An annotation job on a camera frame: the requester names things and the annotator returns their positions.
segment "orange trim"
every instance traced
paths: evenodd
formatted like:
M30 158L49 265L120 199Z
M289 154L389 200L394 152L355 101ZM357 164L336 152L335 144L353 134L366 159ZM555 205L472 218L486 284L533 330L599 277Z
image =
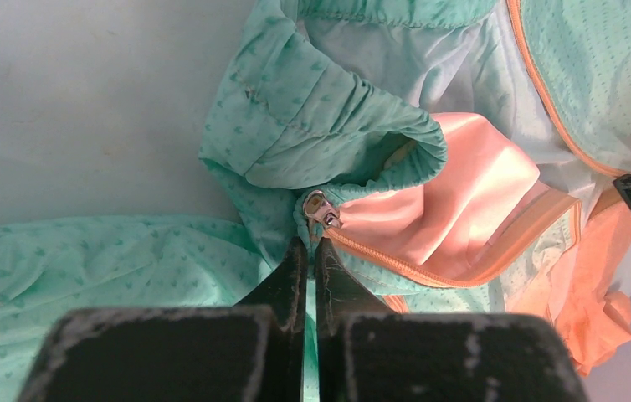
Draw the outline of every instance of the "orange trim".
M567 211L572 210L572 247L580 237L581 204L557 190L549 190L540 196L510 227L498 241L488 249L484 257L462 278L449 279L429 272L425 267L410 264L346 237L340 230L330 227L325 236L333 243L364 260L388 268L401 276L424 286L431 287L476 287L499 276L520 254L529 247L550 225L557 222Z
M405 314L409 312L409 306L407 301L404 300L404 296L382 296L382 299L395 312Z
M590 168L596 170L601 174L605 174L607 176L615 178L626 174L627 172L625 172L624 170L597 162L592 157L587 155L574 142L574 140L572 140L572 137L569 135L566 127L564 126L564 124L562 124L562 119L560 118L559 113L557 113L557 109L555 108L554 102L552 101L552 97L550 96L545 83L542 81L540 71L535 66L535 61L532 59L530 48L527 47L525 34L522 28L521 1L522 0L507 0L510 14L510 23L513 28L513 34L515 35L518 48L520 48L522 60L525 62L525 66L527 67L527 74L530 75L530 78L532 79L532 84L537 89L537 93L540 95L542 104L547 109L547 114L550 115L552 124L555 125L555 128L557 129L557 132L559 132L560 137L562 137L562 140L564 140L572 153L574 153L574 155L581 159L582 162L586 163Z

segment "pocket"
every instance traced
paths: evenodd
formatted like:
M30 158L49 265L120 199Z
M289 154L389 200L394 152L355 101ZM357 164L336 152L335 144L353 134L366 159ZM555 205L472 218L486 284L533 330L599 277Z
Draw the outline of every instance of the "pocket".
M483 285L563 216L578 227L579 202L537 182L535 164L485 118L434 118L449 146L436 178L339 205L316 190L309 221L344 251L431 287Z

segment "pink lining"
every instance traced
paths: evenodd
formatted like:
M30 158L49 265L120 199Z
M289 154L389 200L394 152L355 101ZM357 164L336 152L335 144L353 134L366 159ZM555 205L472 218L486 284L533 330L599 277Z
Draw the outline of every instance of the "pink lining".
M535 163L483 116L444 113L434 118L449 145L444 170L421 186L344 203L341 232L455 278L547 187L536 185L540 173Z

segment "orange zipper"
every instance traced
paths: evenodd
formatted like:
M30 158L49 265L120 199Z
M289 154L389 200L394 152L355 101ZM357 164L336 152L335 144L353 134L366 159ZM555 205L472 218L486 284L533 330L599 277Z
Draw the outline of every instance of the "orange zipper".
M508 10L510 14L510 24L513 28L513 34L515 35L517 46L520 49L520 53L522 54L522 60L527 67L527 74L530 75L530 78L532 79L532 84L535 86L535 89L537 89L537 93L540 95L542 104L547 109L547 114L550 115L552 124L554 124L557 132L559 132L560 137L562 137L562 140L567 144L572 153L574 153L574 155L581 159L582 162L586 163L590 168L601 174L605 174L613 178L626 174L627 172L625 172L624 170L617 169L615 167L611 167L609 165L605 165L603 163L595 161L592 157L587 155L574 142L574 140L572 140L572 137L569 136L569 132L567 131L564 124L562 124L562 119L560 118L559 113L557 113L557 109L555 108L554 102L552 101L552 97L547 91L545 83L542 81L540 71L535 66L535 61L532 59L530 48L527 47L527 42L525 41L525 35L522 28L521 1L522 0L507 0Z
M424 286L469 288L481 286L495 279L507 266L513 263L524 249L532 244L545 228L560 219L572 207L574 208L572 214L573 241L576 243L579 237L579 202L564 193L550 190L524 213L526 219L517 219L504 233L504 236L501 236L496 246L496 249L501 251L489 253L491 256L480 262L480 265L487 266L487 268L475 273L475 277L467 281L452 280L436 275L418 265L374 250L372 247L345 236L339 229L342 225L339 212L321 191L316 190L309 194L304 202L303 210L309 221L315 221L323 226L325 236L333 243L357 257L386 267L390 271Z

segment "metal zipper slider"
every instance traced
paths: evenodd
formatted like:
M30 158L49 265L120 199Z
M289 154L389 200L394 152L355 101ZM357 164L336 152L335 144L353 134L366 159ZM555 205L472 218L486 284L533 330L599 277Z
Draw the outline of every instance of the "metal zipper slider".
M303 203L303 213L308 219L314 220L327 228L340 228L340 212L330 201L326 195L316 190L308 194Z

